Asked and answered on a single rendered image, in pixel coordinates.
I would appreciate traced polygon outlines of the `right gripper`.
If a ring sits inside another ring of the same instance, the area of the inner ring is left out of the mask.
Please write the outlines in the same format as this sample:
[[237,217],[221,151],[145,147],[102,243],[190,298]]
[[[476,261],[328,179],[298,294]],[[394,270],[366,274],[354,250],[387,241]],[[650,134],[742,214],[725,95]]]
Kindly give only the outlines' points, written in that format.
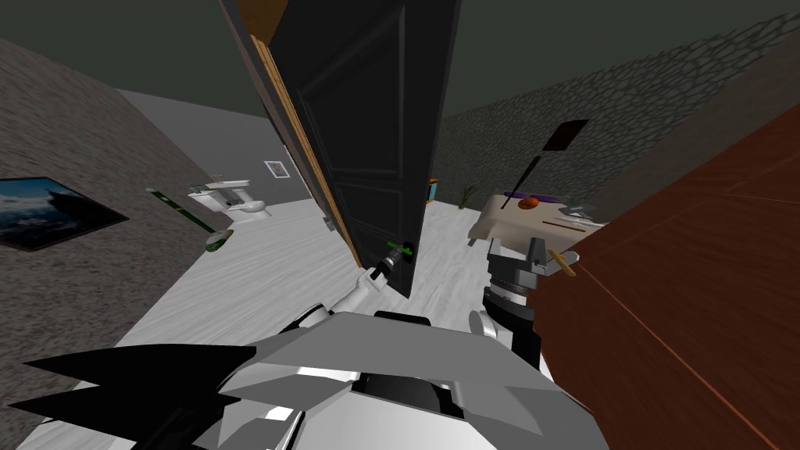
[[502,254],[500,241],[491,241],[487,253],[490,284],[511,291],[536,289],[538,275],[545,269],[545,276],[563,271],[567,276],[575,276],[570,267],[580,260],[576,252],[549,252],[551,259],[545,269],[545,240],[533,237],[525,259],[512,258]]

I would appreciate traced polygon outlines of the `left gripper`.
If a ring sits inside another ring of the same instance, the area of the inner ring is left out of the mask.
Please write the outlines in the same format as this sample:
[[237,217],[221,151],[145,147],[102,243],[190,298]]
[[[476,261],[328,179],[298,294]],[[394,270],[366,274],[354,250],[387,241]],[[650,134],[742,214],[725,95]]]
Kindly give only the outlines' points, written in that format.
[[373,280],[377,280],[379,277],[389,278],[394,271],[395,264],[402,258],[402,255],[396,248],[390,250],[388,255],[375,265]]

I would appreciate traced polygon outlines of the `beige bed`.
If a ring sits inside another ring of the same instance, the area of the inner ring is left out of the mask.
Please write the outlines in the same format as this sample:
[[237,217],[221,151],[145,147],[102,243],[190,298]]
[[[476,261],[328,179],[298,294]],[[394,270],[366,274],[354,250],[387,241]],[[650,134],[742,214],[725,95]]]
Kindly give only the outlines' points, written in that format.
[[528,249],[532,238],[541,238],[547,249],[563,252],[604,227],[575,212],[563,213],[566,206],[561,203],[540,202],[532,209],[522,209],[520,202],[520,198],[502,193],[489,197],[467,238],[497,238],[503,247],[518,253]]

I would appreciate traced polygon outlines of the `black floor lamp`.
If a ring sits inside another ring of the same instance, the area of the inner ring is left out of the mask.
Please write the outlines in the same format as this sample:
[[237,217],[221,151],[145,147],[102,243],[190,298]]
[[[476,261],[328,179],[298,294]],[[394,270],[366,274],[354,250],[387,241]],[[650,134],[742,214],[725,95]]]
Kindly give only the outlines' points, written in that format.
[[[587,125],[589,120],[571,120],[561,123],[557,126],[551,137],[544,143],[542,152],[561,152],[566,150],[575,137]],[[530,162],[528,167],[524,170],[519,182],[516,184],[510,195],[507,195],[505,202],[502,204],[503,209],[509,200],[518,192],[523,183],[529,177],[530,173],[534,170],[536,165],[540,162],[542,155],[536,155]]]

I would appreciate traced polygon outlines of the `dark panelled door leaf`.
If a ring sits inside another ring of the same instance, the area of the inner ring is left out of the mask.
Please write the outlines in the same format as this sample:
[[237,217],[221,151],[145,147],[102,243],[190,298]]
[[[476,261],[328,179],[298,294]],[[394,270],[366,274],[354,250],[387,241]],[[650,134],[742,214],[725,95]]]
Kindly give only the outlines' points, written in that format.
[[357,261],[417,251],[462,0],[288,0],[269,50]]

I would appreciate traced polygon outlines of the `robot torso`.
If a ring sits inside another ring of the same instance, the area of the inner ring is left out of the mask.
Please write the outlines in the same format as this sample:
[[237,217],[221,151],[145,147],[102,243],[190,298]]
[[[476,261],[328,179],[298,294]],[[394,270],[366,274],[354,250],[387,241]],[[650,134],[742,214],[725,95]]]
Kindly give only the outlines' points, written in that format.
[[594,417],[493,337],[351,312],[260,341],[211,450],[609,450]]

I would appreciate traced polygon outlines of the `white toilet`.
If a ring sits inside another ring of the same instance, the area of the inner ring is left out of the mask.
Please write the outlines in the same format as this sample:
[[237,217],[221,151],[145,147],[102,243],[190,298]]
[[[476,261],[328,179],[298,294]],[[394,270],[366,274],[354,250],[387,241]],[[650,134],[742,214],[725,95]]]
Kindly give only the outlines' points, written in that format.
[[249,180],[216,181],[207,184],[189,184],[189,194],[195,201],[213,212],[223,213],[234,223],[247,223],[271,217],[266,203],[256,201],[245,188]]

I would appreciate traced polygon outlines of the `green long-handled brush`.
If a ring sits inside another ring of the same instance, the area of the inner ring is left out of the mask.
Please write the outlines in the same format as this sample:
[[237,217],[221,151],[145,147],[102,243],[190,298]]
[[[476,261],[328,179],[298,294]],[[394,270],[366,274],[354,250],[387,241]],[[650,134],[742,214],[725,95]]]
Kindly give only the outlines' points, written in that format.
[[234,234],[234,230],[226,229],[226,230],[214,230],[208,224],[201,221],[198,217],[194,216],[186,209],[178,205],[176,202],[165,196],[160,191],[157,191],[154,188],[147,187],[145,189],[148,193],[151,193],[160,201],[167,204],[172,210],[178,212],[182,216],[188,218],[192,223],[200,226],[203,230],[209,232],[209,236],[206,239],[205,243],[205,251],[206,252],[217,252],[220,250],[230,239],[230,237]]

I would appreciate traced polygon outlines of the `dark landscape wall picture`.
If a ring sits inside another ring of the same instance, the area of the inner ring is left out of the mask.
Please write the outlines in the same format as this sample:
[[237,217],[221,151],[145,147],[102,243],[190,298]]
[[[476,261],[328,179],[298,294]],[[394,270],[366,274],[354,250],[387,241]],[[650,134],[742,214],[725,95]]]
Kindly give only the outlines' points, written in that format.
[[37,252],[127,221],[48,177],[0,179],[0,245]]

